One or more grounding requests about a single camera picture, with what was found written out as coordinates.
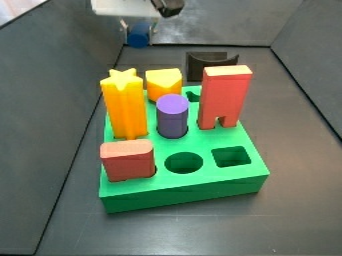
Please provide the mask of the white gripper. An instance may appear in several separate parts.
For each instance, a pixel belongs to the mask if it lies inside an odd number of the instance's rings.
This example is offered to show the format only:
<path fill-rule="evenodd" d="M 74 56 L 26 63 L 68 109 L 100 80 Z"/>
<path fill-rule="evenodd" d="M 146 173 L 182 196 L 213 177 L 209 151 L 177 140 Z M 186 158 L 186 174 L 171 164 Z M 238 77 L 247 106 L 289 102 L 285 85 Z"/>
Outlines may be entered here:
<path fill-rule="evenodd" d="M 91 7 L 96 15 L 127 17 L 159 17 L 161 14 L 150 0 L 91 0 Z M 122 31 L 128 33 L 128 24 L 119 20 Z M 151 19 L 150 45 L 157 34 L 158 18 Z"/>

